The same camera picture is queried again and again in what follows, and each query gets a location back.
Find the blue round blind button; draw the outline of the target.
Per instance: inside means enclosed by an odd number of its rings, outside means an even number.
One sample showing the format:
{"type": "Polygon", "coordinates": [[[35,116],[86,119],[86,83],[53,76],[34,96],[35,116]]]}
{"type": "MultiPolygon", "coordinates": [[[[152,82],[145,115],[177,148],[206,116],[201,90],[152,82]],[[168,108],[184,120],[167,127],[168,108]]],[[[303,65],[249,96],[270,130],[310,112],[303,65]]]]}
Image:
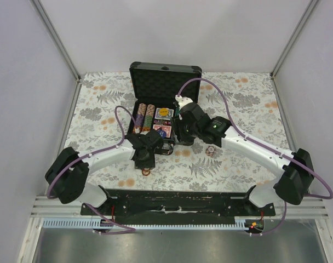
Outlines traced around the blue round blind button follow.
{"type": "Polygon", "coordinates": [[[167,133],[164,130],[159,130],[159,134],[162,138],[166,138],[167,133]]]}

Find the orange red chip stack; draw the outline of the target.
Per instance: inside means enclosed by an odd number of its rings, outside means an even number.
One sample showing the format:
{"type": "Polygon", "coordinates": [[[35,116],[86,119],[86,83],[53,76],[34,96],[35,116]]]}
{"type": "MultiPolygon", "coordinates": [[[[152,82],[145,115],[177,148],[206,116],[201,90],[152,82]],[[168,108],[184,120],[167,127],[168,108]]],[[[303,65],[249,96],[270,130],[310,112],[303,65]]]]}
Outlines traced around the orange red chip stack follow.
{"type": "Polygon", "coordinates": [[[150,173],[151,173],[151,169],[150,168],[144,168],[144,169],[141,170],[141,172],[142,172],[143,176],[149,176],[150,173]]]}

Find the yellow round blind button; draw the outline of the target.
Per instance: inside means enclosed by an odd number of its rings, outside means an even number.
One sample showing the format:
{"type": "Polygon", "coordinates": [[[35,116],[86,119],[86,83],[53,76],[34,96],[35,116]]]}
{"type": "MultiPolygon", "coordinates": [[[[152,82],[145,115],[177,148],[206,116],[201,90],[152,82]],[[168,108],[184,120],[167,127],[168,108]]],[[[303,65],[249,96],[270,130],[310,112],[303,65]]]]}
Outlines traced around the yellow round blind button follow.
{"type": "Polygon", "coordinates": [[[169,114],[169,109],[168,108],[160,108],[158,113],[161,117],[166,117],[169,114]]]}

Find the tan blue chip stack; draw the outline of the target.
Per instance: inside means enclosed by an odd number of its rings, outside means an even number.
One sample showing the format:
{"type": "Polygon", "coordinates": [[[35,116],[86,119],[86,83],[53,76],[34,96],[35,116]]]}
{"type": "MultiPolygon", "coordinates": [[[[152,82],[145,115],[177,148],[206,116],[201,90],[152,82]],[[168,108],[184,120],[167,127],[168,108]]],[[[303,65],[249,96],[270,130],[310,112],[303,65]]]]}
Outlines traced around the tan blue chip stack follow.
{"type": "Polygon", "coordinates": [[[205,150],[205,153],[207,156],[212,157],[215,153],[216,149],[213,146],[208,146],[208,148],[205,150]]]}

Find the red triangular all-in token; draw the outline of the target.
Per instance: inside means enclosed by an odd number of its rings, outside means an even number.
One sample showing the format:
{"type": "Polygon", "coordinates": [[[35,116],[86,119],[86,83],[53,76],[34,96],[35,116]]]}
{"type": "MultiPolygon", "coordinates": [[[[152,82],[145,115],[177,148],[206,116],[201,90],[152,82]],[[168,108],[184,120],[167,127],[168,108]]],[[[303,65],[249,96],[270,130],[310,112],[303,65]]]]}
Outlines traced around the red triangular all-in token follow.
{"type": "Polygon", "coordinates": [[[155,125],[155,126],[153,127],[153,129],[155,129],[155,130],[164,130],[163,127],[160,126],[160,125],[155,125]]]}

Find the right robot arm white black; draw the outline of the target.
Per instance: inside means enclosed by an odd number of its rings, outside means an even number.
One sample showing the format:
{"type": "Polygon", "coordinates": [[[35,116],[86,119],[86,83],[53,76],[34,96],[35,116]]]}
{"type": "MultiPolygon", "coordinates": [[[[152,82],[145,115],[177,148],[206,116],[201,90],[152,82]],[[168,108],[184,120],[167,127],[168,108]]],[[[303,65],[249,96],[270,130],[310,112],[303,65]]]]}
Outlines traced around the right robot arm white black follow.
{"type": "Polygon", "coordinates": [[[277,148],[257,138],[249,139],[223,117],[210,118],[189,98],[176,102],[178,114],[172,119],[176,138],[182,145],[193,145],[195,138],[208,145],[239,153],[268,169],[276,178],[263,185],[251,187],[242,201],[243,212],[256,215],[262,207],[283,200],[299,205],[314,177],[302,168],[312,169],[307,151],[297,152],[277,148]]]}

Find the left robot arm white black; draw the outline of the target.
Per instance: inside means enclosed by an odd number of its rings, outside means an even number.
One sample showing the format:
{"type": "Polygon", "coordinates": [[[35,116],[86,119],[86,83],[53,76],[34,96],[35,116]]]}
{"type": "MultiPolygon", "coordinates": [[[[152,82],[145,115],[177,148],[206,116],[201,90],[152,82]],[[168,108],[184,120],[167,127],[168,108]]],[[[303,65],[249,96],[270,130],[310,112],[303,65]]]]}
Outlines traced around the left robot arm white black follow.
{"type": "Polygon", "coordinates": [[[147,134],[128,134],[121,143],[93,152],[79,153],[67,147],[45,174],[49,184],[47,197],[57,198],[62,204],[79,201],[91,205],[98,214],[106,215],[112,209],[110,196],[102,187],[88,183],[88,176],[109,165],[130,160],[137,169],[154,168],[154,151],[162,145],[162,137],[151,130],[147,134]]]}

